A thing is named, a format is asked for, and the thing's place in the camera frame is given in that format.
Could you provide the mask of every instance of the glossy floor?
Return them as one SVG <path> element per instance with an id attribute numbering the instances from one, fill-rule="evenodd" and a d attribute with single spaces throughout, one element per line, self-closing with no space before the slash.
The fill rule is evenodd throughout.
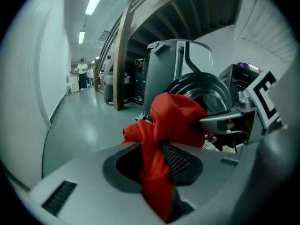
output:
<path id="1" fill-rule="evenodd" d="M 66 96 L 45 142 L 44 176 L 75 157 L 119 145 L 123 128 L 135 122 L 142 108 L 129 103 L 118 112 L 93 88 Z"/>

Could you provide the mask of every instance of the red fabric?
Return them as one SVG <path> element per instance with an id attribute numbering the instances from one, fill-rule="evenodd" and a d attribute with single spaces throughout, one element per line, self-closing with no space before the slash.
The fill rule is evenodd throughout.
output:
<path id="1" fill-rule="evenodd" d="M 151 208 L 166 221 L 171 211 L 173 182 L 159 142 L 178 142 L 201 148 L 204 133 L 193 130 L 190 125 L 207 117 L 207 113 L 186 96 L 163 93 L 155 97 L 150 115 L 152 124 L 138 120 L 123 130 L 124 143 L 142 141 L 142 194 Z"/>

